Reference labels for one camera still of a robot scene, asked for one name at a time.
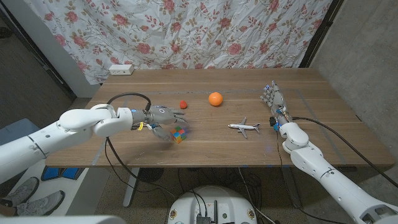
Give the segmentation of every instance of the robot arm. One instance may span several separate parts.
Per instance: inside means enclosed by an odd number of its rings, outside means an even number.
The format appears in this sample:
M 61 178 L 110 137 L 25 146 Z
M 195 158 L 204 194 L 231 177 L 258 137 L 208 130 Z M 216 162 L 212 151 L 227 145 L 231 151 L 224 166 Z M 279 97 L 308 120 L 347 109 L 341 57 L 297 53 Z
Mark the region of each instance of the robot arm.
M 260 98 L 271 108 L 271 124 L 286 140 L 284 150 L 290 154 L 293 164 L 315 178 L 336 202 L 350 215 L 355 223 L 397 223 L 398 207 L 368 195 L 364 190 L 336 170 L 324 158 L 321 150 L 309 141 L 308 135 L 287 112 L 286 103 L 279 87 L 265 87 Z
M 107 104 L 67 111 L 47 127 L 0 146 L 0 184 L 54 152 L 88 141 L 93 133 L 109 137 L 143 122 L 152 126 L 157 137 L 169 140 L 170 134 L 160 124 L 186 123 L 183 115 L 164 106 L 151 106 L 149 111 L 119 108 L 116 112 Z

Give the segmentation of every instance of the floral fabric backdrop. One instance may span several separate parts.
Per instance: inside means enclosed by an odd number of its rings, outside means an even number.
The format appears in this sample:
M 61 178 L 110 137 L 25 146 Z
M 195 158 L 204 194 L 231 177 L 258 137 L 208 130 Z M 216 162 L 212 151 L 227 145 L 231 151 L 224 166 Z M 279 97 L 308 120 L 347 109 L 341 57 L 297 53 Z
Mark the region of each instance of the floral fabric backdrop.
M 25 0 L 91 84 L 135 69 L 297 67 L 332 0 Z

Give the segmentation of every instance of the black connector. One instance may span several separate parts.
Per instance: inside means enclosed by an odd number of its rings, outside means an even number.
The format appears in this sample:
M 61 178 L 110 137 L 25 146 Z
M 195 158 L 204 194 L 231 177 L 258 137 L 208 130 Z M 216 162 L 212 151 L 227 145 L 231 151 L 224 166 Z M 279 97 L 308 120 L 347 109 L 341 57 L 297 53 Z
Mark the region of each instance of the black connector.
M 276 119 L 274 117 L 269 118 L 269 126 L 273 127 L 276 124 Z

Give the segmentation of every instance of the power strip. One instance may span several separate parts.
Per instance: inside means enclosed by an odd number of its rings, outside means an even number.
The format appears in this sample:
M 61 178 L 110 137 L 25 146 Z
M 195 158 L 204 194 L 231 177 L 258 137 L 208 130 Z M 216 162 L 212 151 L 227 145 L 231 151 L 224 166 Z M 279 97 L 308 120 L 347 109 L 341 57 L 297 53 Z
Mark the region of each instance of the power strip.
M 112 65 L 109 71 L 111 75 L 131 75 L 134 67 L 132 65 Z

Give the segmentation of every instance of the toy airplane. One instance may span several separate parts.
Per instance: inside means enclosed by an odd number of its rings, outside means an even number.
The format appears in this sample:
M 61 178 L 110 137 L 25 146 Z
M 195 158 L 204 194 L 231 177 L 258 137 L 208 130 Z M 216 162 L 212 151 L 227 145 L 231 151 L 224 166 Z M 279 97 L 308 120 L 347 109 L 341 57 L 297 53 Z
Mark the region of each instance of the toy airplane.
M 242 123 L 239 124 L 229 124 L 228 127 L 230 128 L 238 128 L 238 132 L 242 133 L 243 136 L 245 138 L 248 138 L 248 136 L 246 135 L 246 132 L 244 130 L 253 130 L 255 129 L 258 133 L 260 133 L 258 126 L 260 125 L 260 123 L 250 126 L 250 125 L 244 125 L 244 123 L 246 122 L 246 118 L 243 118 Z

